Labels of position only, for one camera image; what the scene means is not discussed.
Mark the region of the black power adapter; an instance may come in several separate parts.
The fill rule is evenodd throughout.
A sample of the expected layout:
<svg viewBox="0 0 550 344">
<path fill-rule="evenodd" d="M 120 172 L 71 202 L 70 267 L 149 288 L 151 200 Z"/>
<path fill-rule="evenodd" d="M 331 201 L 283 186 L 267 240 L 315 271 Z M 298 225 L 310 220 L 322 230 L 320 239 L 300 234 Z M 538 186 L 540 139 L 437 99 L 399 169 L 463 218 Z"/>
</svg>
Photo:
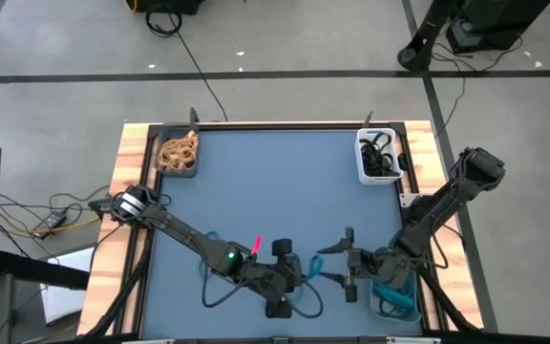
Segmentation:
<svg viewBox="0 0 550 344">
<path fill-rule="evenodd" d="M 48 215 L 44 220 L 41 220 L 37 226 L 32 230 L 33 234 L 51 234 L 56 228 L 61 225 L 67 219 L 67 215 L 62 211 L 55 211 Z"/>
</svg>

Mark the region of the white plastic basket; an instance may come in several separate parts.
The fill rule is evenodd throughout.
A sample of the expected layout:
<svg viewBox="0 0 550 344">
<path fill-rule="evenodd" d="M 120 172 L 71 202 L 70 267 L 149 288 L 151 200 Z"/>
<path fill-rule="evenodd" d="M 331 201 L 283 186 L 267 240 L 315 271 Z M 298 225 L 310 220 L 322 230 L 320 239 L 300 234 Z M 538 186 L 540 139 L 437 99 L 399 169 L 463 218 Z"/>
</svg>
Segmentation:
<svg viewBox="0 0 550 344">
<path fill-rule="evenodd" d="M 367 136 L 368 132 L 379 132 L 384 131 L 391 135 L 392 142 L 391 145 L 386 147 L 383 150 L 377 150 L 377 155 L 380 156 L 381 154 L 391 154 L 393 157 L 393 164 L 395 167 L 395 170 L 400 173 L 399 177 L 373 177 L 371 174 L 367 174 L 367 167 L 363 164 L 362 156 L 361 156 L 361 147 L 362 143 L 359 142 L 360 139 L 363 139 Z M 357 171 L 358 171 L 358 179 L 361 184 L 364 185 L 382 185 L 382 184 L 391 184 L 395 183 L 399 179 L 401 179 L 404 175 L 404 171 L 400 167 L 400 163 L 398 162 L 398 153 L 395 148 L 394 139 L 396 138 L 396 133 L 391 128 L 363 128 L 357 131 L 356 133 L 356 139 L 354 142 L 354 152 L 355 152 L 355 158 L 356 158 L 356 164 L 357 164 Z"/>
</svg>

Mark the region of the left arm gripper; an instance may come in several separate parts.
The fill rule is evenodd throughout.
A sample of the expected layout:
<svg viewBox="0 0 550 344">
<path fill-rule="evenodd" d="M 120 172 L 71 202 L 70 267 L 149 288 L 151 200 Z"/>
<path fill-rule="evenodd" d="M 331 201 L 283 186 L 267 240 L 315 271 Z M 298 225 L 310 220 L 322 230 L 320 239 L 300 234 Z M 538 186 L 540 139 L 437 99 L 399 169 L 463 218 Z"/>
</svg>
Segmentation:
<svg viewBox="0 0 550 344">
<path fill-rule="evenodd" d="M 271 244 L 271 254 L 275 257 L 292 253 L 292 241 L 284 238 Z M 291 304 L 283 298 L 284 293 L 293 292 L 302 284 L 303 274 L 300 261 L 296 257 L 280 257 L 273 264 L 257 263 L 243 276 L 245 285 L 267 300 L 264 313 L 267 318 L 288 319 L 292 316 Z"/>
</svg>

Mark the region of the black box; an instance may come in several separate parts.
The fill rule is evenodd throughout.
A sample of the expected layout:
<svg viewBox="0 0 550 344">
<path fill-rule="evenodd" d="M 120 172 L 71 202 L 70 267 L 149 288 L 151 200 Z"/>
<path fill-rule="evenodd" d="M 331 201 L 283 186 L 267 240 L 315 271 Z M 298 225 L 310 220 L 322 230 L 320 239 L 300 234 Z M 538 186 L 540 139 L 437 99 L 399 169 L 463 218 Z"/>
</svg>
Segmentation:
<svg viewBox="0 0 550 344">
<path fill-rule="evenodd" d="M 194 15 L 204 0 L 123 0 L 132 12 L 168 12 Z"/>
</svg>

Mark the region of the black aluminium table frame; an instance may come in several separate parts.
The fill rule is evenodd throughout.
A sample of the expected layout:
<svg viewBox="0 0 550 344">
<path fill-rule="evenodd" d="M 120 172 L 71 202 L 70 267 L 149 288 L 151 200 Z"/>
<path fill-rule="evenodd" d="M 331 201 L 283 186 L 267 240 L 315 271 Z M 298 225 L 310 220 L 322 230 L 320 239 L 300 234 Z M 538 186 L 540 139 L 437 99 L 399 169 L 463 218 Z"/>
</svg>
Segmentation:
<svg viewBox="0 0 550 344">
<path fill-rule="evenodd" d="M 221 138 L 222 142 L 233 143 L 248 137 L 249 139 L 262 139 L 266 134 L 273 134 L 274 142 L 280 142 L 285 134 L 298 135 L 298 139 L 302 143 L 320 142 L 316 135 L 320 134 L 320 138 L 325 139 L 324 145 L 337 143 L 337 147 L 345 148 L 345 142 L 349 147 L 352 145 L 355 132 L 362 126 L 362 121 L 331 121 L 331 122 L 205 122 L 199 123 L 200 135 L 203 148 L 207 145 L 210 135 L 212 139 Z M 154 185 L 155 189 L 164 190 L 165 186 L 173 186 L 178 182 L 193 182 L 200 180 L 200 176 L 195 178 L 162 178 L 154 171 L 154 162 L 149 161 L 153 157 L 152 151 L 157 150 L 157 135 L 159 134 L 161 124 L 156 123 L 127 123 L 124 124 L 120 143 L 116 152 L 116 162 L 112 177 L 113 193 L 119 190 L 124 190 L 128 184 L 132 183 L 148 183 Z M 404 177 L 403 182 L 385 188 L 385 191 L 398 192 L 401 189 L 405 192 L 422 191 L 432 193 L 437 189 L 439 184 L 443 183 L 444 177 L 441 171 L 439 162 L 439 153 L 436 152 L 435 141 L 431 135 L 431 125 L 428 121 L 410 120 L 400 122 L 379 122 L 374 121 L 370 124 L 372 128 L 393 128 L 398 130 L 403 136 L 402 139 L 398 136 L 396 139 L 397 148 L 402 149 L 407 155 L 407 161 L 413 164 L 414 171 L 412 176 Z M 331 182 L 331 186 L 322 188 L 325 193 L 324 199 L 318 198 L 315 200 L 316 206 L 326 204 L 322 201 L 329 201 L 331 198 L 339 199 L 338 192 L 334 196 L 334 192 L 338 191 L 335 188 L 348 186 L 349 192 L 354 191 L 352 187 L 367 189 L 367 191 L 379 191 L 371 200 L 374 206 L 377 205 L 392 205 L 398 206 L 398 198 L 396 195 L 387 196 L 390 193 L 384 193 L 384 188 L 379 186 L 361 186 L 358 178 L 355 175 L 356 167 L 347 168 L 347 175 L 342 183 Z M 207 162 L 201 165 L 199 162 L 199 172 L 211 172 L 207 166 Z M 448 289 L 447 293 L 460 308 L 460 312 L 464 313 L 467 320 L 473 322 L 478 327 L 483 327 L 475 288 L 472 284 L 472 273 L 467 267 L 466 253 L 462 249 L 458 238 L 454 233 L 447 232 L 438 234 L 440 236 L 440 245 L 449 254 L 450 263 L 453 265 L 449 270 L 436 272 L 431 268 L 431 274 L 439 274 L 434 277 L 437 281 L 440 279 L 442 288 Z M 174 252 L 173 249 L 180 251 L 181 245 L 175 244 L 172 240 L 167 243 L 149 235 L 146 237 L 145 231 L 133 232 L 128 227 L 121 227 L 115 234 L 106 239 L 98 246 L 97 254 L 95 255 L 95 265 L 89 279 L 88 293 L 84 309 L 82 311 L 80 327 L 78 333 L 84 334 L 95 326 L 95 322 L 106 310 L 105 302 L 112 301 L 114 291 L 122 288 L 122 285 L 129 279 L 131 274 L 131 263 L 133 268 L 137 264 L 140 253 L 143 249 L 143 244 L 146 242 L 150 248 L 152 244 L 158 244 L 152 248 L 150 255 L 150 264 L 154 273 L 150 271 L 149 276 L 144 276 L 138 280 L 133 291 L 128 296 L 123 309 L 119 310 L 117 318 L 113 325 L 108 329 L 106 334 L 114 334 L 124 336 L 127 333 L 135 334 L 139 337 L 154 337 L 154 338 L 172 338 L 176 342 L 184 343 L 232 343 L 232 344 L 272 344 L 273 337 L 288 337 L 289 344 L 332 344 L 332 343 L 367 343 L 376 344 L 380 340 L 377 336 L 385 336 L 392 334 L 397 336 L 400 334 L 411 335 L 430 331 L 449 330 L 457 332 L 454 322 L 450 317 L 445 315 L 440 304 L 436 303 L 436 299 L 432 296 L 425 282 L 421 282 L 419 290 L 419 311 L 422 313 L 422 318 L 413 324 L 405 324 L 401 322 L 387 321 L 379 319 L 374 315 L 370 316 L 373 320 L 371 324 L 374 330 L 369 331 L 368 325 L 358 328 L 357 330 L 344 330 L 353 325 L 355 321 L 360 319 L 355 316 L 352 319 L 343 319 L 341 316 L 328 318 L 328 314 L 323 314 L 320 318 L 314 320 L 304 319 L 299 315 L 293 315 L 288 320 L 272 320 L 264 316 L 264 301 L 260 301 L 258 296 L 250 291 L 239 292 L 230 301 L 241 301 L 245 305 L 246 312 L 242 311 L 241 306 L 235 306 L 235 302 L 226 302 L 217 308 L 208 310 L 201 305 L 200 290 L 196 290 L 193 298 L 179 298 L 174 289 L 165 286 L 166 282 L 178 282 L 170 274 L 173 269 L 179 268 L 178 265 L 170 267 L 168 264 L 169 257 L 174 255 L 169 254 Z M 210 325 L 207 329 L 199 323 L 193 323 L 193 326 L 188 326 L 189 335 L 187 338 L 181 333 L 184 329 L 178 327 L 178 321 L 189 320 L 190 315 L 202 313 L 223 314 L 223 311 L 231 310 L 230 317 L 222 319 L 221 326 L 216 329 L 216 324 Z"/>
</svg>

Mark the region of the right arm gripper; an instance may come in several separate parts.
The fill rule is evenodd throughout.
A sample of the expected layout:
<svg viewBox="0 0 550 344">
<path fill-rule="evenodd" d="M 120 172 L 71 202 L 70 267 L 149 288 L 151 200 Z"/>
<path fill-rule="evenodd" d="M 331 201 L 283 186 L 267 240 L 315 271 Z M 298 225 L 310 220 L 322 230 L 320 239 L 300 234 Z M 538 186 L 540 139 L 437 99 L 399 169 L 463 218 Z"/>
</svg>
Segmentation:
<svg viewBox="0 0 550 344">
<path fill-rule="evenodd" d="M 390 250 L 386 250 L 385 254 L 376 254 L 362 248 L 353 248 L 353 244 L 354 229 L 346 227 L 345 236 L 338 243 L 317 251 L 318 254 L 336 254 L 350 249 L 348 252 L 349 276 L 330 272 L 320 273 L 321 276 L 343 288 L 348 303 L 357 301 L 357 286 L 354 278 L 377 280 L 390 286 L 403 285 L 403 263 L 400 255 Z"/>
</svg>

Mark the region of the black equipment case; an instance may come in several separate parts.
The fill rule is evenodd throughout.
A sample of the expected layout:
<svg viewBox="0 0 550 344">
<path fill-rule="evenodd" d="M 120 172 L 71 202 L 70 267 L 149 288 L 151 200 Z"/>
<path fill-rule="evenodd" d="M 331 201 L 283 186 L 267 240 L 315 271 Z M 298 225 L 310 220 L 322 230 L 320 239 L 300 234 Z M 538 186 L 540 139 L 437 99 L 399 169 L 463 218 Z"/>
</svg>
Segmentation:
<svg viewBox="0 0 550 344">
<path fill-rule="evenodd" d="M 550 0 L 458 0 L 446 39 L 455 54 L 506 51 L 548 5 Z"/>
</svg>

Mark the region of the dark grey plastic basket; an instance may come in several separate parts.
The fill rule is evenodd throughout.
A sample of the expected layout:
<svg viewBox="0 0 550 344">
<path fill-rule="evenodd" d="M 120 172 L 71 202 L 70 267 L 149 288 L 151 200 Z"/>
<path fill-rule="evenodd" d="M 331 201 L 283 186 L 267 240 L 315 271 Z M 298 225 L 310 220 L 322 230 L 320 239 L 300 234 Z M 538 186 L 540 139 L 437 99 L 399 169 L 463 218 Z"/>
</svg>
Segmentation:
<svg viewBox="0 0 550 344">
<path fill-rule="evenodd" d="M 159 150 L 161 146 L 168 140 L 183 139 L 187 135 L 187 133 L 190 131 L 195 131 L 197 133 L 200 132 L 199 127 L 196 123 L 191 123 L 184 126 L 165 125 L 160 128 L 159 134 L 157 135 L 158 147 L 156 151 L 156 160 L 155 160 L 155 168 L 158 170 L 159 173 L 161 173 L 164 176 L 168 176 L 172 178 L 192 178 L 197 174 L 199 145 L 197 147 L 197 150 L 195 151 L 196 161 L 194 165 L 188 170 L 176 170 L 176 169 L 164 170 L 159 168 L 159 163 L 158 163 Z"/>
</svg>

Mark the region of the grey-green plastic basket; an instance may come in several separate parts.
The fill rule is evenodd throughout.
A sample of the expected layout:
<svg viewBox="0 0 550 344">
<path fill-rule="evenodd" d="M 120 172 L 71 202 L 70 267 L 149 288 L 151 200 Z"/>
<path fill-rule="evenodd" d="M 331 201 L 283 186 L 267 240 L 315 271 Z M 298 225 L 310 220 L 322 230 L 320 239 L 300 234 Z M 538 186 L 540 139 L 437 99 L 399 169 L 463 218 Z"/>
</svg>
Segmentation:
<svg viewBox="0 0 550 344">
<path fill-rule="evenodd" d="M 410 274 L 400 289 L 391 289 L 377 279 L 370 282 L 370 309 L 382 319 L 414 323 L 421 319 L 418 311 L 417 278 Z"/>
</svg>

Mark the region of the black stand bar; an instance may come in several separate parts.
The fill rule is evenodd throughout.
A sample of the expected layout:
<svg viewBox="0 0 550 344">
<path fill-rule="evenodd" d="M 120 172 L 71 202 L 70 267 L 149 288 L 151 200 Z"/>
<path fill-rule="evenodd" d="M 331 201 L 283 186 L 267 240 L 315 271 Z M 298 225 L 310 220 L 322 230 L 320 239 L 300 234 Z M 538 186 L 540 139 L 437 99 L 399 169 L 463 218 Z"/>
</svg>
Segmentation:
<svg viewBox="0 0 550 344">
<path fill-rule="evenodd" d="M 1 250 L 0 274 L 11 274 L 17 279 L 71 290 L 86 290 L 90 279 L 88 271 L 51 264 Z"/>
</svg>

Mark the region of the black pole stand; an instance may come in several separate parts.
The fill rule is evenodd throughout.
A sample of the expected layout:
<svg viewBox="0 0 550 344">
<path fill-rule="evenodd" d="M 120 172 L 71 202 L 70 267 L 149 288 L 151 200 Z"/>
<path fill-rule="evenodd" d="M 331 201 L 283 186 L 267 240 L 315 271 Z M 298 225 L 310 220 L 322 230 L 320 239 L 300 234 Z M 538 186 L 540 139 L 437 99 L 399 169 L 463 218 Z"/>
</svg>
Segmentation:
<svg viewBox="0 0 550 344">
<path fill-rule="evenodd" d="M 402 0 L 403 9 L 407 15 L 408 24 L 414 31 L 409 44 L 402 48 L 398 55 L 398 63 L 412 72 L 427 71 L 432 60 L 435 40 L 448 18 L 458 12 L 461 0 L 433 0 L 422 23 L 416 28 L 413 7 L 410 0 Z"/>
</svg>

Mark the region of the black rubber band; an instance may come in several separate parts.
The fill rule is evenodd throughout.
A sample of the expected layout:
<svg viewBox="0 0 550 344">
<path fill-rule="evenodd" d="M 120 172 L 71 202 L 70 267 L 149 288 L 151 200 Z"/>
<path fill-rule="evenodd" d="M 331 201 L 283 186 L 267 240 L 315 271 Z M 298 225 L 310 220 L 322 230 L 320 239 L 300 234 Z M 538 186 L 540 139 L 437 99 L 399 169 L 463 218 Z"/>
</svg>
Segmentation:
<svg viewBox="0 0 550 344">
<path fill-rule="evenodd" d="M 377 156 L 367 163 L 367 174 L 373 177 L 384 177 L 391 171 L 391 163 L 385 156 Z"/>
<path fill-rule="evenodd" d="M 381 154 L 379 156 L 379 165 L 380 165 L 380 171 L 381 175 L 383 177 L 399 177 L 400 173 L 395 170 L 394 164 L 393 164 L 393 157 L 391 154 Z"/>
<path fill-rule="evenodd" d="M 362 161 L 365 166 L 375 166 L 378 151 L 371 143 L 365 143 L 361 147 Z"/>
<path fill-rule="evenodd" d="M 359 140 L 367 148 L 383 150 L 391 145 L 392 137 L 384 131 L 368 132 L 367 136 Z"/>
</svg>

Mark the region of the tan rubber band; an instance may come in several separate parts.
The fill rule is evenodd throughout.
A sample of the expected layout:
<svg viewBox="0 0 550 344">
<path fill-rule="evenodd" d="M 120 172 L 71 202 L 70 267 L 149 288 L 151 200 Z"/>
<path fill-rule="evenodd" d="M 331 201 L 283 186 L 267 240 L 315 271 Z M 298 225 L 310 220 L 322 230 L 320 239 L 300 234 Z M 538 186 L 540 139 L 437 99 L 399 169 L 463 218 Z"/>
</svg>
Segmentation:
<svg viewBox="0 0 550 344">
<path fill-rule="evenodd" d="M 169 160 L 192 160 L 195 155 L 197 145 L 197 138 L 169 140 L 162 145 L 160 154 Z"/>
<path fill-rule="evenodd" d="M 195 131 L 190 131 L 187 135 L 180 139 L 179 149 L 196 151 L 199 144 L 199 134 Z"/>
<path fill-rule="evenodd" d="M 172 164 L 176 170 L 188 170 L 196 161 L 196 152 L 192 149 L 180 150 L 173 155 Z"/>
<path fill-rule="evenodd" d="M 177 140 L 168 140 L 165 142 L 159 150 L 159 168 L 161 169 L 175 169 L 172 164 L 173 155 L 178 152 L 176 146 Z"/>
</svg>

